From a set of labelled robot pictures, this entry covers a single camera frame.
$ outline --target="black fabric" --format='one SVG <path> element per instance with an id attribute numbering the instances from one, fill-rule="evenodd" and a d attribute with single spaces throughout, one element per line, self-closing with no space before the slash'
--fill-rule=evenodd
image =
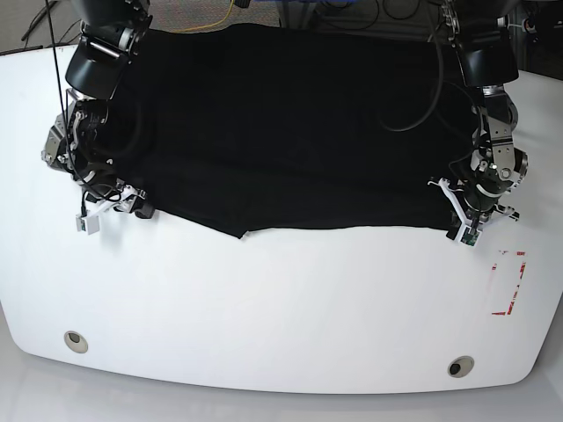
<path id="1" fill-rule="evenodd" d="M 447 76 L 460 82 L 444 48 Z M 448 229 L 434 177 L 468 144 L 420 117 L 437 75 L 435 47 L 259 25 L 220 32 L 151 31 L 111 103 L 99 141 L 135 147 L 120 178 L 157 209 L 242 237 L 267 228 Z M 444 87 L 440 108 L 471 136 L 467 98 Z"/>

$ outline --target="white tabletop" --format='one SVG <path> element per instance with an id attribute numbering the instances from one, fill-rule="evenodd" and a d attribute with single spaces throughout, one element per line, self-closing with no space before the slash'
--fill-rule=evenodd
<path id="1" fill-rule="evenodd" d="M 62 69 L 72 53 L 60 49 Z M 530 170 L 502 203 L 522 219 L 491 227 L 477 248 L 409 228 L 272 229 L 241 241 L 165 213 L 111 213 L 84 236 L 79 187 L 40 160 L 60 112 L 52 59 L 47 50 L 0 58 L 0 300 L 25 352 L 312 393 L 469 389 L 530 372 L 563 291 L 562 83 L 522 73 L 508 86 Z M 492 315 L 508 311 L 518 285 L 511 314 Z M 73 353 L 66 331 L 84 335 L 88 353 Z M 475 368 L 450 377 L 464 355 Z"/>

